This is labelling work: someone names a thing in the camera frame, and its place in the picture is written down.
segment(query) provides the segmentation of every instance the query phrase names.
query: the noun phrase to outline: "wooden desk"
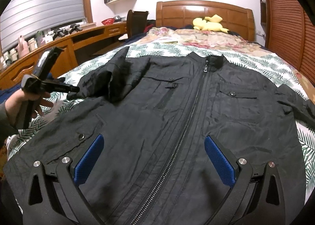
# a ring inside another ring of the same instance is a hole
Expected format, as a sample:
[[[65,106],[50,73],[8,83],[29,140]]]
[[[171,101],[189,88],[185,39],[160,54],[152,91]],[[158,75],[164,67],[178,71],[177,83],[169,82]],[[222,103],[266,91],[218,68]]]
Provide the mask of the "wooden desk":
[[[56,39],[53,42],[30,52],[1,72],[0,89],[13,87],[22,80],[24,74],[31,73],[34,65],[37,64],[37,61],[42,56],[44,50],[49,47],[57,46],[64,50],[50,71],[53,77],[57,78],[78,66],[75,50],[124,33],[126,33],[126,23],[116,23],[83,30]]]

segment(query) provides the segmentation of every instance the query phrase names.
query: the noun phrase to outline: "wooden headboard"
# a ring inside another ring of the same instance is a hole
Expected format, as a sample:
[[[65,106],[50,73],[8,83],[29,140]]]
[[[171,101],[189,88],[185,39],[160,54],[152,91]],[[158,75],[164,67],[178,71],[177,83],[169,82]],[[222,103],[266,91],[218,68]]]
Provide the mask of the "wooden headboard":
[[[206,0],[174,0],[157,2],[156,26],[174,26],[181,28],[193,24],[197,17],[212,17],[219,15],[223,18],[221,24],[230,31],[235,31],[247,41],[255,39],[253,11],[239,6],[206,1]]]

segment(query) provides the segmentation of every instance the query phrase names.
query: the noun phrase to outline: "wooden chair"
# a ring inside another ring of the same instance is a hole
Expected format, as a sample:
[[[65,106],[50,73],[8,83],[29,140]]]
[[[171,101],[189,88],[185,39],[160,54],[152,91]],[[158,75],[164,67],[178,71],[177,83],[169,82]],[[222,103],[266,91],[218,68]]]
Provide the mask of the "wooden chair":
[[[136,34],[143,33],[144,29],[146,28],[148,14],[148,11],[128,11],[126,22],[128,38]]]

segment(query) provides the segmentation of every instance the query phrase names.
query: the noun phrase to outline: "chest pocket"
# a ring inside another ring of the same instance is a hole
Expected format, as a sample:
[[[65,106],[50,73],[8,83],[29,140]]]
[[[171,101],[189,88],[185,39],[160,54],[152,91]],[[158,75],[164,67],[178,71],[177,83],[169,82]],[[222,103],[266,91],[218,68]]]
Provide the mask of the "chest pocket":
[[[139,98],[143,99],[142,109],[177,109],[187,91],[189,78],[175,73],[147,73],[139,83]]]
[[[259,122],[263,109],[256,89],[240,88],[230,84],[219,84],[219,114],[235,120]]]

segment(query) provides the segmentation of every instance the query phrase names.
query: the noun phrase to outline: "yellow plush toy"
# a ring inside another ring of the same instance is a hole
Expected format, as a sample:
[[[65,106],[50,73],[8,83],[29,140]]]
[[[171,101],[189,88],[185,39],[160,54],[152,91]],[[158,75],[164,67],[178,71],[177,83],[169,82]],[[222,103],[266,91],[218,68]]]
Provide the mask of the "yellow plush toy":
[[[205,20],[202,18],[196,18],[193,20],[193,25],[195,30],[203,30],[203,31],[222,31],[227,33],[228,29],[222,27],[220,22],[222,18],[218,15],[214,15],[213,17],[205,17]]]

